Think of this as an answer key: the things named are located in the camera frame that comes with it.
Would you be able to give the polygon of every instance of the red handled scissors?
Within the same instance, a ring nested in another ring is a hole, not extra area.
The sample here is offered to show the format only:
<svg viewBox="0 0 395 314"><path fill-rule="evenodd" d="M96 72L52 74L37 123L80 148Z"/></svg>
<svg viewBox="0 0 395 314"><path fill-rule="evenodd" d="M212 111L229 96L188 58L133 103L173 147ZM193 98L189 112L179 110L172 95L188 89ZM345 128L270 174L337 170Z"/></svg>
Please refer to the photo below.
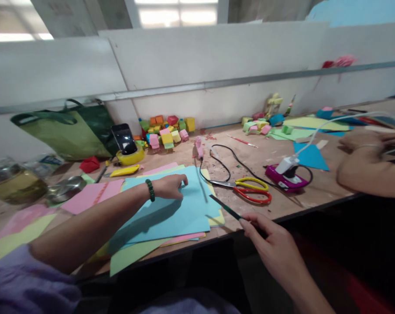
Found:
<svg viewBox="0 0 395 314"><path fill-rule="evenodd" d="M244 181L257 182L262 187L253 186L251 184L244 183ZM257 204L269 204L271 202L271 194L269 192L267 192L268 185L265 184L263 181L258 180L256 178L244 177L242 179L236 180L234 183L224 182L224 181L212 181L212 180L210 180L210 182L212 184L220 185L223 187L233 188L234 191L236 191L239 195L241 195L242 197L246 198L247 200L257 203ZM247 193L257 193L257 194L265 195L265 196L267 196L267 199L259 200L256 198L251 198L247 195Z"/></svg>

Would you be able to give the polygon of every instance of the hand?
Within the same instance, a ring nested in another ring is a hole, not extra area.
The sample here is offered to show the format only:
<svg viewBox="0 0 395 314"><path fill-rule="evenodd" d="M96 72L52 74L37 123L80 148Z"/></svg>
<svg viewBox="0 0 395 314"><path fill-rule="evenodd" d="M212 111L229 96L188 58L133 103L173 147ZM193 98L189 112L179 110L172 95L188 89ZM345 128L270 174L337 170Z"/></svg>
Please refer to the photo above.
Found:
<svg viewBox="0 0 395 314"><path fill-rule="evenodd" d="M254 243L261 260L277 282L289 294L304 286L311 277L291 234L262 214L249 213L242 217L245 220L240 219L240 224L245 236ZM266 232L268 237L262 238L255 227Z"/></svg>
<svg viewBox="0 0 395 314"><path fill-rule="evenodd" d="M185 174L172 174L159 180L152 181L155 196L182 200L183 194L179 191L182 182L184 182L185 185L189 184Z"/></svg>
<svg viewBox="0 0 395 314"><path fill-rule="evenodd" d="M344 135L344 137L339 140L339 142L340 144L343 144L344 146L347 146L353 150L367 144L378 145L381 148L384 147L379 134L368 130L349 132L348 134Z"/></svg>
<svg viewBox="0 0 395 314"><path fill-rule="evenodd" d="M386 146L395 145L395 133L380 134L379 138Z"/></svg>

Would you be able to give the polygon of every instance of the cable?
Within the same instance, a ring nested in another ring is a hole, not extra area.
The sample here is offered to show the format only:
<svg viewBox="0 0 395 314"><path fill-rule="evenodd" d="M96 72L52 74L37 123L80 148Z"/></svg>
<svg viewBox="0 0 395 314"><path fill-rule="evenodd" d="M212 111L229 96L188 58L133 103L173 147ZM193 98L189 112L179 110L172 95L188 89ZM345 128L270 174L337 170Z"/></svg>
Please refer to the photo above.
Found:
<svg viewBox="0 0 395 314"><path fill-rule="evenodd" d="M306 144L304 147L302 147L297 153L294 154L294 156L298 156L301 152L303 152L305 149L307 149L308 146L311 145L312 142L314 141L314 138L315 138L316 134L318 133L318 131L323 126L329 124L330 122L337 121L337 120L343 120L343 119L347 119L347 118L355 118L355 117L359 117L359 116L373 116L373 115L377 115L377 114L388 116L388 117L390 117L390 118L395 120L395 116L393 116L393 115L391 115L389 113L386 113L386 112L381 112L381 111L373 111L373 112L370 112L370 113L359 113L359 114L355 114L355 115L352 115L352 116L349 116L349 117L343 116L343 117L338 117L338 118L334 118L334 119L328 120L327 122L325 122L323 125L321 125L320 127L318 127L315 130L315 132L312 134L311 140L308 142L308 144ZM393 152L395 152L395 149L389 150L389 151L385 152L384 154L389 154L389 153L393 153Z"/></svg>
<svg viewBox="0 0 395 314"><path fill-rule="evenodd" d="M274 184L274 183L268 182L268 181L266 181L266 180L264 180L264 179L262 179L262 178L256 176L256 175L254 174L254 172L252 172L252 171L250 170L250 168L248 168L245 164L243 164L243 163L238 159L238 157L236 156L235 152L234 152L231 148L229 148L228 146L220 145L220 144L215 144L215 145L212 145L212 146L221 146L221 147L224 147L224 148L229 149L229 150L231 151L232 155L234 156L234 158L235 158L245 169L247 169L248 172L251 173L252 176L253 176L254 178L256 178L256 179L258 179L258 180L260 180L260 181L263 181L264 183L266 183L266 184L268 184L268 185L270 185L270 186L272 186L272 187L274 187L274 188L278 188L278 189L280 189L280 190L284 190L280 185L276 185L276 184ZM228 169L219 159L217 159L217 158L215 158L214 156L212 156L212 151L210 151L210 156L211 156L212 158L214 158L215 160L217 160L217 161L228 171L229 176L228 176L228 179L225 180L225 182L227 182L227 181L231 178L231 172L229 171L229 169ZM203 158L200 159L200 169L199 169L200 175L201 175L201 176L203 177L203 179L205 179L207 182L210 182L211 184L214 184L214 183L212 183L212 180L207 179L207 178L202 174L202 164L203 164ZM308 184L310 184L310 183L312 182L314 176L313 176L313 174L312 174L312 171L311 171L309 168L307 168L307 167L305 167L305 166L302 166L302 165L298 165L298 166L296 166L296 167L303 167L303 168L306 168L306 169L309 171L310 175L311 175L311 178L309 179L308 183L305 184L304 186L302 186L302 188L303 188L303 187L307 186Z"/></svg>

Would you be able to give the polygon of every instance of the wooden table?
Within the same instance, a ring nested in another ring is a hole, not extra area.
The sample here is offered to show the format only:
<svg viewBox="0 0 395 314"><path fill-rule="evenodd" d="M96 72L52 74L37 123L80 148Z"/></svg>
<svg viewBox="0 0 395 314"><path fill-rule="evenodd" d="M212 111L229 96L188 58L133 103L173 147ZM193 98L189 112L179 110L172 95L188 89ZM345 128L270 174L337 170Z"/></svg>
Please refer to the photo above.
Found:
<svg viewBox="0 0 395 314"><path fill-rule="evenodd" d="M363 110L368 111L389 111L395 114L395 100L385 100L373 104L368 104L359 107ZM259 148L254 148L238 142L227 136L231 135L240 139L251 142ZM185 166L200 166L200 161L193 158L197 155L194 147L194 141L196 136L202 136L210 145L222 144L233 149L238 158L246 164L257 176L263 177L266 180L270 180L264 174L265 169L263 166L270 164L279 163L284 157L291 156L294 154L293 142L287 140L274 140L265 139L264 136L249 135L245 136L242 132L242 126L240 124L221 126L205 130L197 130L193 135L190 136L190 141L179 144L173 153L167 154L165 152L161 154L153 154L151 150L146 150L146 157L140 162L145 167L144 170L139 170L136 175L141 175L145 171L149 171L160 166L177 162L179 165ZM222 200L225 204L232 207L239 214L246 212L261 212L267 215L270 219L274 219L278 222L290 219L296 215L302 215L310 211L319 210L326 208L332 204L343 202L353 197L354 192L349 191L346 188L340 186L336 181L337 168L346 156L346 153L339 149L338 140L340 137L336 137L326 133L318 133L314 144L319 140L328 140L328 144L321 150L321 153L326 160L330 171L323 171L311 168L314 178L312 183L304 188L304 192L299 195L289 195L275 188L269 188L272 195L272 202L268 206L257 206L250 204L241 197L237 196L230 189L215 187L217 197ZM212 180L223 181L227 179L226 170L213 158L209 156L209 149L203 146L204 151L204 162L202 167L209 170L210 178ZM228 149L222 147L216 147L216 151L220 156L220 160L229 168L231 171L231 180L250 176L248 171L244 167L238 168L239 163L234 159L231 152ZM89 175L96 179L99 175L102 167ZM111 165L106 173L115 170L116 168ZM73 163L63 166L55 175L53 175L49 184L58 182L64 178L80 175L81 170L79 169L79 163ZM305 169L298 171L298 174L302 177L309 178L309 174ZM116 178L105 178L103 177L100 182L112 181L120 179ZM39 203L45 203L45 200L40 200ZM16 207L1 204L0 202L0 230L9 220L9 218L18 210L24 206ZM186 248L192 248L201 246L204 243L213 241L220 237L229 235L235 231L241 229L240 224L231 215L223 210L225 217L225 226L211 228L210 232L206 234L206 237L199 240L198 242L188 241L172 246L166 246L158 248L151 252L147 256L143 257L142 260L153 259L155 257L161 257L168 253L180 252ZM63 223L69 219L72 215L63 211L58 210L58 216L52 221L46 230L49 230L56 225ZM92 263L88 267L84 267L83 273L85 276L91 274L104 273L110 269L110 263L108 261L102 261Z"/></svg>

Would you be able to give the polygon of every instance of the green tote bag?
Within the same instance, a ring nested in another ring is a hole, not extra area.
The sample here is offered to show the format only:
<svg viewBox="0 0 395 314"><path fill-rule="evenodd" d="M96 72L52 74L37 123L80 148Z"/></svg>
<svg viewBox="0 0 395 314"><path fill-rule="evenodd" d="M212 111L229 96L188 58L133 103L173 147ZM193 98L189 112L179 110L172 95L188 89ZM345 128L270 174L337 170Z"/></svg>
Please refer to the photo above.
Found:
<svg viewBox="0 0 395 314"><path fill-rule="evenodd" d="M68 108L68 101L77 106ZM115 156L119 148L110 129L114 122L103 102L98 100L98 103L86 107L67 99L61 111L22 113L10 120L65 160Z"/></svg>

